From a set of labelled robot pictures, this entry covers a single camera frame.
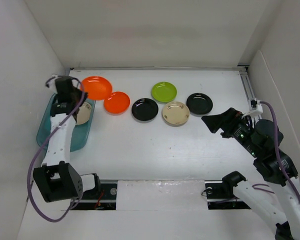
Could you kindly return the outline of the beige plate with black patch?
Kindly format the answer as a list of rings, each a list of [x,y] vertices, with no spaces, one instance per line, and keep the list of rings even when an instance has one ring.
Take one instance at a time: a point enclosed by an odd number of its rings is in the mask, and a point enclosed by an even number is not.
[[[89,121],[92,111],[92,105],[88,102],[84,102],[80,107],[76,115],[76,125],[83,125]]]

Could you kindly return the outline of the orange plate front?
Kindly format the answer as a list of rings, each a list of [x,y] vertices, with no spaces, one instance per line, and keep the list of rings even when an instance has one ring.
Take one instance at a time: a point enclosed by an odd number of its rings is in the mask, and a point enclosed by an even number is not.
[[[82,80],[87,98],[93,101],[101,101],[111,95],[112,84],[102,76],[89,76]]]

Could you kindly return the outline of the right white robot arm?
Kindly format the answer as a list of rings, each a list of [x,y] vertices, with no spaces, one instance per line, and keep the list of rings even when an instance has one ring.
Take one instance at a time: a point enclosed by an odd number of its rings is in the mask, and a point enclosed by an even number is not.
[[[283,134],[275,120],[252,124],[250,116],[229,108],[218,115],[203,116],[211,133],[222,130],[225,139],[235,139],[253,158],[253,165],[277,197],[277,209],[238,171],[217,183],[218,198],[237,198],[249,206],[271,229],[277,240],[300,240],[300,182],[292,159],[279,149]]]

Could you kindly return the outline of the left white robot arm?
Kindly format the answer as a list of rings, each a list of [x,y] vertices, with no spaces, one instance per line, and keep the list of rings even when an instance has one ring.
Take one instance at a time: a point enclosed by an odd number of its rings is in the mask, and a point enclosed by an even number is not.
[[[50,134],[42,145],[47,148],[40,167],[31,171],[45,202],[51,203],[81,196],[97,198],[102,191],[96,173],[80,175],[70,164],[71,140],[80,107],[88,97],[77,78],[57,75],[46,82],[55,88],[49,120]]]

